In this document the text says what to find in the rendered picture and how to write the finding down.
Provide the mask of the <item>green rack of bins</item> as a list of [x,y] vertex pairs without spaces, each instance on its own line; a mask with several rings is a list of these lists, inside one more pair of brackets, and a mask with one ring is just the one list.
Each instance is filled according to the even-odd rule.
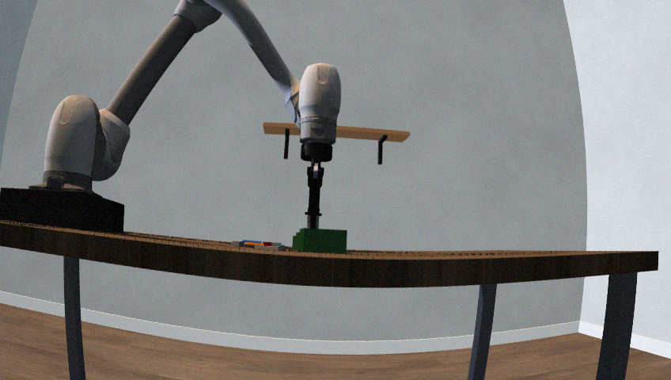
[[293,236],[293,247],[310,253],[347,254],[347,230],[302,228]]

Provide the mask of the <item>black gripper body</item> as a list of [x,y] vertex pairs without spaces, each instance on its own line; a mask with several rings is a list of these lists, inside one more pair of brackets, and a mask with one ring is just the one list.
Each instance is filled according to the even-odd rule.
[[318,169],[321,169],[321,162],[329,162],[332,159],[332,145],[323,142],[303,143],[301,145],[301,159],[311,162],[310,169],[314,169],[314,163],[318,163]]

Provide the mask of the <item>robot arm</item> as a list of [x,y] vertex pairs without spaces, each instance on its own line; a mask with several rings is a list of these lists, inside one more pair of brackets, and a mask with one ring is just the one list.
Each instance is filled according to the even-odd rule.
[[29,185],[28,189],[82,191],[100,196],[92,190],[92,178],[104,181],[116,173],[131,137],[128,126],[135,114],[184,45],[195,33],[215,23],[222,13],[235,24],[282,91],[285,108],[299,128],[300,143],[333,145],[341,102],[341,82],[334,66],[310,65],[299,81],[245,0],[180,0],[174,18],[106,109],[98,110],[93,99],[86,96],[68,96],[60,102],[47,134],[42,184]]

